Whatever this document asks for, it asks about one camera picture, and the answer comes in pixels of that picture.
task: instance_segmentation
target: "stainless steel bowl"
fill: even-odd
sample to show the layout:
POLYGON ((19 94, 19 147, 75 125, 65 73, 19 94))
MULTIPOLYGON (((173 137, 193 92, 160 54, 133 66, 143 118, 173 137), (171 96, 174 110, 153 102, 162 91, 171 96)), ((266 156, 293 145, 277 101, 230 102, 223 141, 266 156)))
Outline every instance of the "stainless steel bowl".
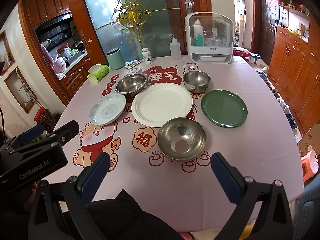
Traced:
POLYGON ((126 98, 135 97, 140 93, 147 82, 145 74, 135 73, 124 76, 116 85, 116 92, 124 95, 126 98))
POLYGON ((210 76, 202 71, 190 71, 183 75, 186 88, 192 93, 203 93, 209 86, 210 76))
POLYGON ((173 161, 193 160, 201 153, 205 142, 206 136, 202 126, 186 117, 171 119, 158 132, 160 151, 173 161))

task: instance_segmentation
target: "shoe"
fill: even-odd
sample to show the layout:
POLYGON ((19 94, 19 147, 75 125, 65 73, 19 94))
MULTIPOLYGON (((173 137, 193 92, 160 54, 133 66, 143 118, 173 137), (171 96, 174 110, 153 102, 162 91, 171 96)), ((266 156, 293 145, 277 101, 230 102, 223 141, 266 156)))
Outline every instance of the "shoe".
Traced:
POLYGON ((264 73, 268 73, 268 70, 269 70, 269 67, 264 67, 263 69, 262 69, 262 71, 264 72, 264 73))
POLYGON ((282 110, 284 111, 285 114, 289 113, 290 107, 286 104, 282 105, 282 110))
POLYGON ((262 80, 267 81, 267 77, 263 72, 262 73, 258 73, 258 74, 262 78, 262 80))
POLYGON ((273 95, 274 95, 276 98, 280 98, 280 96, 278 95, 278 90, 273 89, 273 90, 271 90, 271 92, 273 93, 273 95))
POLYGON ((294 121, 290 121, 289 124, 290 124, 292 130, 294 130, 298 127, 294 121))
POLYGON ((281 99, 281 98, 277 98, 277 100, 278 100, 278 103, 280 104, 280 106, 282 106, 282 105, 284 104, 283 99, 281 99))
POLYGON ((296 119, 292 116, 292 114, 285 114, 287 117, 288 121, 295 121, 296 119))

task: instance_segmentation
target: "pink stool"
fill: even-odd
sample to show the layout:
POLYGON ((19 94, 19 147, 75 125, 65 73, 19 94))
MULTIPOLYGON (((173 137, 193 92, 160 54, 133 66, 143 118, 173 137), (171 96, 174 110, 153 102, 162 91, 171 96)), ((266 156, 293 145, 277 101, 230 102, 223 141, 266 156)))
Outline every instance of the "pink stool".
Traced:
POLYGON ((306 156, 301 158, 301 164, 303 170, 303 182, 305 182, 318 172, 319 163, 316 152, 308 152, 306 156))

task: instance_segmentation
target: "white squeeze bottle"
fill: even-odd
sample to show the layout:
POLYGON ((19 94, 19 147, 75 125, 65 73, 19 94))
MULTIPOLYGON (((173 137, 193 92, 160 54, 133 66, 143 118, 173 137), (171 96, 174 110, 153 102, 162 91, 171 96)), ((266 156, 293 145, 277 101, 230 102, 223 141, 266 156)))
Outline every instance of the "white squeeze bottle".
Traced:
POLYGON ((210 45, 213 47, 217 47, 220 45, 220 38, 217 35, 217 28, 212 28, 212 35, 210 37, 210 45))
POLYGON ((203 27, 199 19, 196 20, 196 24, 193 26, 193 34, 196 39, 196 46, 203 46, 203 27))
POLYGON ((174 35, 171 33, 173 40, 170 43, 170 52, 172 59, 181 59, 181 50, 180 50, 180 43, 174 38, 174 35))

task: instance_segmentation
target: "gift box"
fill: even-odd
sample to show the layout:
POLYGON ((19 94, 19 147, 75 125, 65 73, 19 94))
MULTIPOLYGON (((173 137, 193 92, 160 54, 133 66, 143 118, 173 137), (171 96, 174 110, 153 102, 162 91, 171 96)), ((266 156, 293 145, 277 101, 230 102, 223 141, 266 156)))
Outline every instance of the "gift box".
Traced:
POLYGON ((259 54, 251 53, 250 63, 260 65, 261 64, 261 56, 259 54))

